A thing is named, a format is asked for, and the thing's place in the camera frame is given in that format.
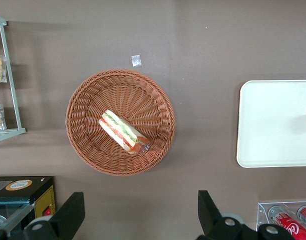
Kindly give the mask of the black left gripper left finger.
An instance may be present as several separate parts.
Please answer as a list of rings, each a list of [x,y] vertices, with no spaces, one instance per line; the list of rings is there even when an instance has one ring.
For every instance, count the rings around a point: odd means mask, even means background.
[[[55,214],[33,220],[23,231],[24,239],[71,240],[84,218],[84,194],[74,192]]]

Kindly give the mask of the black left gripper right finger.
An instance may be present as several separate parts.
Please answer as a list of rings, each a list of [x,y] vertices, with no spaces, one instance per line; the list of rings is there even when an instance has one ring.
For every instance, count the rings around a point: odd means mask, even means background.
[[[198,217],[203,230],[199,240],[293,240],[281,226],[263,224],[257,231],[230,216],[222,216],[207,190],[198,191]]]

